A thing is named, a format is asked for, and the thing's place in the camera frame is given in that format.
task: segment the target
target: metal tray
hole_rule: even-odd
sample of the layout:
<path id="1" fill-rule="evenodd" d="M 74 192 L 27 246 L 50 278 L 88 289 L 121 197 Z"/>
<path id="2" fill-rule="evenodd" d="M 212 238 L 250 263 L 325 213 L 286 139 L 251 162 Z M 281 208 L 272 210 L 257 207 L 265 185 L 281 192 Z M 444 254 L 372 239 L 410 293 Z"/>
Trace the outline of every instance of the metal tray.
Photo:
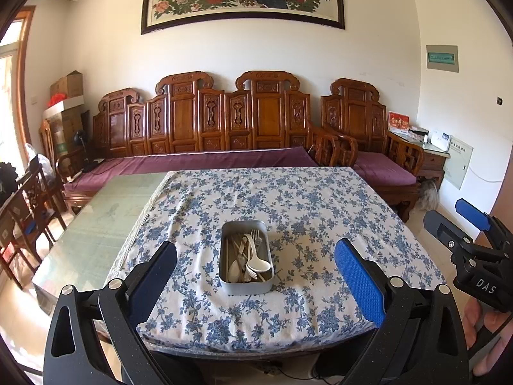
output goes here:
<path id="1" fill-rule="evenodd" d="M 271 264 L 271 270 L 262 274 L 266 281 L 252 282 L 228 282 L 226 279 L 227 264 L 226 262 L 226 242 L 225 238 L 232 234 L 251 233 L 252 230 L 259 230 L 263 243 L 258 248 L 256 255 Z M 233 256 L 233 250 L 230 247 L 229 256 Z M 258 295 L 268 293 L 273 287 L 274 265 L 271 257 L 271 249 L 269 248 L 269 238 L 267 237 L 267 227 L 260 220 L 240 220 L 228 221 L 221 228 L 221 251 L 219 256 L 219 279 L 223 289 L 228 295 Z"/>

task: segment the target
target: screw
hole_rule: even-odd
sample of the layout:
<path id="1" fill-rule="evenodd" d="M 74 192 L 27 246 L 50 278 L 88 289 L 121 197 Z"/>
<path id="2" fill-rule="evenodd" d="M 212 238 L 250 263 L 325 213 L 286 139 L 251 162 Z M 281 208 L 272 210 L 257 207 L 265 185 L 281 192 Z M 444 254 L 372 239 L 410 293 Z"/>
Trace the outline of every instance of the screw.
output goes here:
<path id="1" fill-rule="evenodd" d="M 119 287 L 121 287 L 122 285 L 122 280 L 121 279 L 113 279 L 112 281 L 109 282 L 109 288 L 110 289 L 118 289 Z"/>
<path id="2" fill-rule="evenodd" d="M 62 290 L 63 295 L 70 295 L 72 292 L 73 292 L 73 285 L 66 285 Z"/>
<path id="3" fill-rule="evenodd" d="M 392 287 L 401 288 L 404 285 L 404 281 L 399 277 L 393 277 L 390 279 Z"/>
<path id="4" fill-rule="evenodd" d="M 445 284 L 439 285 L 438 290 L 445 295 L 448 295 L 450 293 L 450 288 Z"/>

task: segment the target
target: power strip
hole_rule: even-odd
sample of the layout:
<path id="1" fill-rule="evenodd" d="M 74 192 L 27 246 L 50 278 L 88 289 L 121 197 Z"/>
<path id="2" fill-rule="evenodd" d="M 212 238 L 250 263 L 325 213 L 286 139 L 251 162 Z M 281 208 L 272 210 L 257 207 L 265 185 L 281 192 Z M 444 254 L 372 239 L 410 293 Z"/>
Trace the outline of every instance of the power strip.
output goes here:
<path id="1" fill-rule="evenodd" d="M 265 375 L 269 376 L 278 376 L 281 375 L 281 362 L 268 362 L 268 361 L 261 361 L 261 362 L 254 362 L 251 364 L 257 371 L 262 372 Z"/>

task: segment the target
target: table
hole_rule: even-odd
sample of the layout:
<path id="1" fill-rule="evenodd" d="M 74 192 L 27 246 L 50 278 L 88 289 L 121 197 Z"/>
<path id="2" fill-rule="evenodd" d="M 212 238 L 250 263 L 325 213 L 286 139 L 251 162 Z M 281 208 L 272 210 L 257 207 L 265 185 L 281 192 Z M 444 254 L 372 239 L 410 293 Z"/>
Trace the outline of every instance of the table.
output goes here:
<path id="1" fill-rule="evenodd" d="M 439 190 L 445 175 L 445 160 L 450 158 L 450 154 L 444 152 L 442 149 L 437 148 L 431 143 L 422 143 L 421 141 L 418 141 L 417 139 L 414 139 L 413 137 L 407 136 L 405 134 L 396 132 L 391 133 L 401 137 L 401 139 L 409 143 L 422 147 L 424 150 L 424 162 L 422 163 L 422 167 L 417 173 L 417 180 L 419 182 L 424 180 L 434 180 L 434 183 L 437 185 L 437 189 Z"/>
<path id="2" fill-rule="evenodd" d="M 165 175 L 118 176 L 82 209 L 32 279 L 43 311 L 51 314 L 65 285 L 79 291 L 104 286 L 112 262 Z"/>
<path id="3" fill-rule="evenodd" d="M 221 227 L 267 224 L 271 292 L 232 296 L 217 271 Z M 352 169 L 254 168 L 170 172 L 139 216 L 107 279 L 124 278 L 165 240 L 178 263 L 138 332 L 151 350 L 216 359 L 318 351 L 363 333 L 365 320 L 333 261 L 338 239 L 362 236 L 364 258 L 412 287 L 444 282 L 413 234 Z"/>

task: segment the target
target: black picture frame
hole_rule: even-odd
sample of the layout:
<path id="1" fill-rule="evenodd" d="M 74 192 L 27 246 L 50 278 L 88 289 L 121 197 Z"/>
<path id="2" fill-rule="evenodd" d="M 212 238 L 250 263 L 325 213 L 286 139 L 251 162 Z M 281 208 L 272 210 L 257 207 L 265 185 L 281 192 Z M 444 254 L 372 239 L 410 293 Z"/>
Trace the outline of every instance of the black picture frame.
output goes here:
<path id="1" fill-rule="evenodd" d="M 337 0 L 337 8 L 339 11 L 338 21 L 323 19 L 320 17 L 306 16 L 298 13 L 277 13 L 277 12 L 266 12 L 263 9 L 261 12 L 254 11 L 237 11 L 227 13 L 206 13 L 199 16 L 185 17 L 175 20 L 168 20 L 163 23 L 148 25 L 148 7 L 149 0 L 143 0 L 143 12 L 140 23 L 140 33 L 142 35 L 146 33 L 155 32 L 156 30 L 163 30 L 173 26 L 179 26 L 182 24 L 196 23 L 199 21 L 208 20 L 220 20 L 220 19 L 242 19 L 242 18 L 260 18 L 260 19 L 281 19 L 281 20 L 296 20 L 307 23 L 322 24 L 337 29 L 345 29 L 344 19 L 344 0 Z"/>

